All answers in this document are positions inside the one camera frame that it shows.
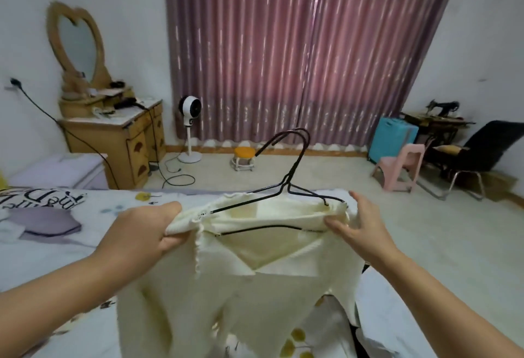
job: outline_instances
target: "white fan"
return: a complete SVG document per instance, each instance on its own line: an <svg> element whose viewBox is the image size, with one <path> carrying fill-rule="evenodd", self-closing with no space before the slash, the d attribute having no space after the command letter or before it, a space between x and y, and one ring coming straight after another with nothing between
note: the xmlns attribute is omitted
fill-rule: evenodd
<svg viewBox="0 0 524 358"><path fill-rule="evenodd" d="M178 160L186 164L199 162L202 159L202 153L191 151L191 126L193 125L193 120L200 115L202 102L194 96L184 96L178 104L178 109L184 117L187 134L187 151L180 154Z"/></svg>

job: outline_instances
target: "tiled floor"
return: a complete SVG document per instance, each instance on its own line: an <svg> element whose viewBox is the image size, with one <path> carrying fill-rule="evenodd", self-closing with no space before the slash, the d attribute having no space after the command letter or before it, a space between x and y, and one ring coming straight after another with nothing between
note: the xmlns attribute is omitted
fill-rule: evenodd
<svg viewBox="0 0 524 358"><path fill-rule="evenodd" d="M168 154L166 159L174 156ZM196 178L185 188L249 190L278 183L296 159L263 155L253 172L235 172L230 158L204 154L199 163L173 160L168 168L181 168L181 173ZM370 197L380 205L398 247L524 347L524 210L507 201L479 203L461 190L454 190L446 201L421 188L411 194L384 192L370 178L372 169L363 158L304 157L293 181L308 189L353 189ZM163 180L157 174L146 188L161 187ZM180 177L172 182L190 181Z"/></svg>

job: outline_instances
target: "wire hanger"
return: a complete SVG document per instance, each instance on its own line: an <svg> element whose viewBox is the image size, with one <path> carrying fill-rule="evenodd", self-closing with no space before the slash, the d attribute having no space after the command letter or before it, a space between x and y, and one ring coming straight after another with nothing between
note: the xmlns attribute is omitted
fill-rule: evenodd
<svg viewBox="0 0 524 358"><path fill-rule="evenodd" d="M312 191L310 191L308 189L299 187L299 186L294 185L293 183L291 183L291 180L292 180L292 178L293 178L293 176L295 174L295 171L297 170L298 165L299 165L300 161L302 160L302 157L304 156L305 151L309 147L309 143L311 141L311 135L309 134L309 132L306 129L304 129L304 128L294 128L294 129L291 129L291 130L288 130L288 131L282 131L282 132L277 133L275 136L273 136L266 144L264 144L257 151L257 153L255 154L255 157L258 157L270 144L272 146L274 146L275 144L280 142L282 139L284 139L285 137L287 137L287 136L289 136L291 134L299 136L302 139L302 141L303 141L303 146L302 146L302 151L300 152L297 160L292 165L292 167L289 170L289 172L284 176L284 178L282 179L282 181L280 183L274 184L272 186L260 188L258 190L251 191L251 193L253 193L253 192L260 192L260 191L269 190L269 189L275 188L275 187L280 187L280 189L276 193L271 194L271 195L267 195L267 196L263 196L263 197L259 197L259 198L255 198L255 199L252 199L250 201L246 201L244 203L236 203L236 204L233 204L233 205L226 206L224 208L215 209L215 210L212 210L210 212L210 214L219 213L219 212L222 212L222 211L227 210L227 209L233 209L233 208L237 208L237 207L240 207L240 206L243 206L243 205L247 205L249 203L256 203L256 202L262 201L264 199L276 197L276 196L282 194L282 192L284 191L286 186L287 186L287 191L288 191L289 194L301 195L301 196L305 196L305 197L317 197L317 198L322 199L324 201L324 205L326 205L326 206L328 205L327 202L326 202L327 199L334 199L334 200L340 201L341 203L344 203L345 201L343 199L338 198L338 197L331 197L331 196L328 196L328 195L319 195L319 194L316 194L316 193L314 193L314 192L312 192ZM299 189L301 191L304 191L304 192L292 191L291 190L292 187L294 187L295 189ZM234 233L239 233L239 232L244 232L244 231L249 231L249 230L264 229L264 228L270 228L270 227L285 227L285 228L301 230L301 231L319 232L318 230L305 230L305 229L301 229L299 227L290 226L290 225L265 225L265 226L260 226L260 227L254 227L254 228L251 228L251 229L244 229L244 230L239 230L239 231L226 232L226 233L222 233L221 235L225 236L227 234L234 234Z"/></svg>

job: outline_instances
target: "white sweater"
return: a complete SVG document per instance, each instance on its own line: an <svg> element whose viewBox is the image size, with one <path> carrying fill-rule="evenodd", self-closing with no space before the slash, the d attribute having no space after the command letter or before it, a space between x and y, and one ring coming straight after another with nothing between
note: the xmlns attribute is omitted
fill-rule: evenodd
<svg viewBox="0 0 524 358"><path fill-rule="evenodd" d="M209 214L254 197L222 196L183 211L168 226L168 234L197 231L119 293L123 358L204 358L230 333L259 358L275 358L327 291L356 323L355 290L364 262L322 221L348 216L347 204L277 196ZM268 228L218 235L274 224L319 232Z"/></svg>

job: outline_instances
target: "pink plastic chair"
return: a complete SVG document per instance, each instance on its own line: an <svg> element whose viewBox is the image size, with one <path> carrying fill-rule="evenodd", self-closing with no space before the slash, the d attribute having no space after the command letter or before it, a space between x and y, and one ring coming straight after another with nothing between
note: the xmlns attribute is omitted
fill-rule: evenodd
<svg viewBox="0 0 524 358"><path fill-rule="evenodd" d="M398 156L382 157L371 172L371 176L375 175L377 169L380 168L384 173L384 190L411 192L419 176L424 151L425 146L423 144L406 144L402 147ZM411 178L409 182L398 181L402 168L408 170Z"/></svg>

